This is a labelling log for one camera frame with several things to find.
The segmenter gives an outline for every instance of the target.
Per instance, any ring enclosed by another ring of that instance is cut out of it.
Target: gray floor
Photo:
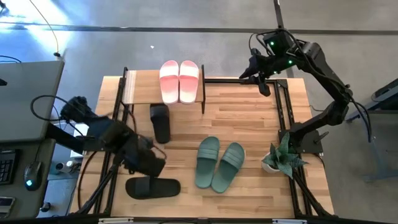
[[[10,6],[0,22],[36,22],[40,15],[30,4],[4,1]],[[277,27],[273,0],[54,0],[35,1],[51,24],[121,27]],[[280,0],[288,29],[300,30],[398,30],[396,0]],[[1,29],[0,54],[24,62],[54,60],[55,42],[50,31],[27,26],[28,30]],[[159,68],[166,60],[190,59],[204,64],[207,76],[237,77],[248,64],[249,34],[189,32],[55,32],[65,69],[58,96],[84,95],[94,108],[102,77],[121,75],[130,69]],[[318,42],[331,68],[351,85],[358,102],[369,101],[378,88],[397,78],[398,39],[396,35],[297,35]],[[331,98],[309,74],[304,77],[310,103],[319,109]],[[57,108],[62,104],[56,102]],[[357,218],[397,223],[398,178],[365,183],[364,174],[374,172],[374,160],[360,120],[352,124],[325,127],[323,140],[326,175],[335,213]],[[375,129],[382,139],[383,129]],[[382,146],[395,146],[391,140]],[[386,155],[394,166],[398,152]],[[64,202],[54,198],[55,202]]]

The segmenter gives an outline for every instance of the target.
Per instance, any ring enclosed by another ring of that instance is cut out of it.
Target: black metal frame
[[[123,77],[120,79],[119,81],[119,88],[118,88],[118,95],[116,97],[116,101],[115,101],[115,110],[114,110],[114,119],[117,118],[118,116],[118,111],[119,111],[119,105],[121,102],[121,99],[123,98],[123,91],[124,91],[124,84],[126,81],[126,70],[127,68],[125,68],[124,73],[123,73]],[[203,71],[203,77],[205,76],[205,72],[204,72],[204,66],[202,65],[202,71]],[[205,104],[205,83],[236,83],[236,84],[240,84],[243,81],[239,80],[237,78],[204,78],[204,84],[203,84],[203,103],[202,103],[202,112],[204,112],[204,106],[203,104]],[[286,100],[286,105],[287,105],[287,116],[289,117],[289,123],[290,125],[292,125],[294,123],[294,116],[293,116],[293,109],[292,109],[292,104],[290,101],[290,95],[289,95],[289,88],[287,85],[287,80],[285,79],[281,79],[281,80],[268,80],[267,81],[268,84],[271,84],[274,87],[275,90],[275,98],[276,98],[276,103],[277,103],[277,112],[279,115],[279,124],[280,124],[280,131],[286,130],[286,125],[285,125],[285,120],[284,120],[284,112],[283,112],[283,108],[282,108],[282,101],[280,98],[280,87],[282,87],[284,95],[285,95],[285,100]],[[134,112],[134,105],[130,105],[132,106],[131,111]],[[123,117],[122,117],[122,121],[126,122],[127,121],[127,110],[126,108],[123,111]],[[104,158],[104,163],[103,163],[103,167],[108,167],[109,165],[109,159],[110,157],[105,157]],[[104,173],[101,172],[101,176],[104,176],[106,174],[106,169],[104,170]],[[304,175],[304,171],[303,169],[299,169],[298,170],[298,174],[302,180],[302,182],[306,184],[305,182],[305,175]],[[110,215],[111,214],[111,209],[112,209],[112,205],[113,205],[113,196],[114,196],[114,191],[115,191],[115,185],[116,185],[116,175],[114,178],[112,178],[111,181],[111,186],[109,188],[109,194],[108,194],[108,201],[106,204],[106,208],[104,210],[104,213]],[[292,179],[289,179],[289,187],[290,187],[290,193],[292,196],[292,205],[293,205],[293,210],[294,210],[294,215],[295,217],[299,217],[302,216],[303,213],[300,210],[299,207],[299,200],[297,197],[297,190],[295,187],[295,181]],[[303,192],[303,196],[304,196],[304,205],[305,205],[305,213],[306,215],[312,215],[312,209],[311,209],[311,205],[310,202],[307,198],[307,196],[304,194]],[[177,219],[181,219],[181,218],[163,218],[163,217],[134,217],[134,221],[136,222],[161,222],[161,221],[165,221],[165,220],[177,220]],[[202,220],[201,218],[191,218],[192,220]],[[266,223],[266,222],[272,222],[272,219],[270,218],[209,218],[209,219],[205,219],[207,223]]]

